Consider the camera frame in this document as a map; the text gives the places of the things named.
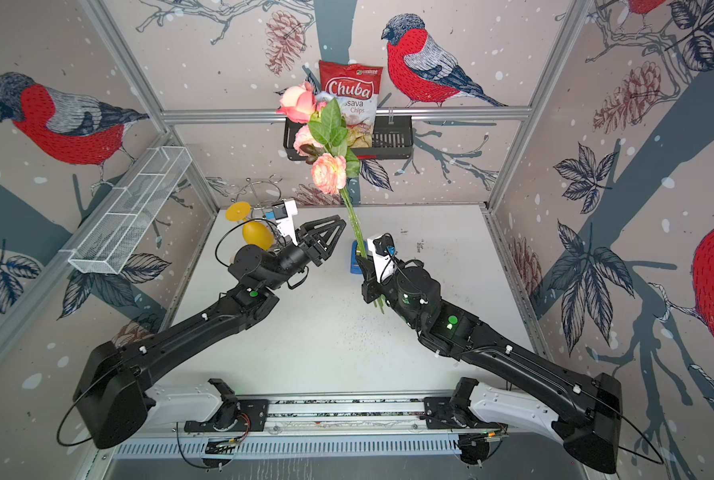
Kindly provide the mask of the blue tape dispenser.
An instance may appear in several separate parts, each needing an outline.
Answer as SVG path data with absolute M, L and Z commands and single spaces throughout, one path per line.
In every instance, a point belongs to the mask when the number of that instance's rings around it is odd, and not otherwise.
M 352 242 L 351 254 L 350 254 L 350 273 L 353 275 L 361 275 L 362 270 L 358 261 L 360 257 L 359 243 L 357 240 Z

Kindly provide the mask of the pink flower bouquet green stems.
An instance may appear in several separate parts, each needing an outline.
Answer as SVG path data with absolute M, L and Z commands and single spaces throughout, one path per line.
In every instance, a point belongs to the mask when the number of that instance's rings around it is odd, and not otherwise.
M 294 150 L 311 165 L 314 185 L 324 194 L 341 197 L 357 241 L 355 258 L 367 259 L 365 239 L 347 190 L 348 181 L 359 173 L 360 161 L 348 146 L 349 130 L 338 101 L 316 96 L 314 87 L 304 82 L 284 91 L 276 112 L 301 126 L 295 134 Z

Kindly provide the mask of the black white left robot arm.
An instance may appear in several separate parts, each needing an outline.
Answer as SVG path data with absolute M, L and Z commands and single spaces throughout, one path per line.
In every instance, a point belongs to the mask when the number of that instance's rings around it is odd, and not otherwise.
M 328 260 L 345 228 L 333 215 L 302 224 L 277 253 L 245 245 L 227 268 L 236 286 L 212 305 L 142 341 L 95 347 L 72 397 L 93 444 L 108 449 L 133 436 L 156 406 L 147 390 L 213 344 L 264 320 L 279 301 L 275 290 Z

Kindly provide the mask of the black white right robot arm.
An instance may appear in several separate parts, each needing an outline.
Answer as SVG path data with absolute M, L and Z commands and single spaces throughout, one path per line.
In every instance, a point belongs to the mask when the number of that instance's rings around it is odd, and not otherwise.
M 366 302 L 384 298 L 424 347 L 489 371 L 516 388 L 509 393 L 461 378 L 445 408 L 433 406 L 428 411 L 430 424 L 472 429 L 508 424 L 562 444 L 587 467 L 615 473 L 622 394 L 617 379 L 563 368 L 504 337 L 476 315 L 444 300 L 439 282 L 423 267 L 377 268 L 372 259 L 364 258 L 357 263 Z

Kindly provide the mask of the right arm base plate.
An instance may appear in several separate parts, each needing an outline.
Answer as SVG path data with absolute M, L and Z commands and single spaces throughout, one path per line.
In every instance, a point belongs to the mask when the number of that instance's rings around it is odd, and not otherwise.
M 500 431 L 502 424 L 484 422 L 471 411 L 471 402 L 463 397 L 425 397 L 422 415 L 429 430 L 488 429 Z

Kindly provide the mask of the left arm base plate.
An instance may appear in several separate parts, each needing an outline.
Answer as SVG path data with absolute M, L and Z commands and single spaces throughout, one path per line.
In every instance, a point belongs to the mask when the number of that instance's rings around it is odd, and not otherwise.
M 270 402 L 267 399 L 223 401 L 207 420 L 187 421 L 187 433 L 261 432 L 264 430 Z

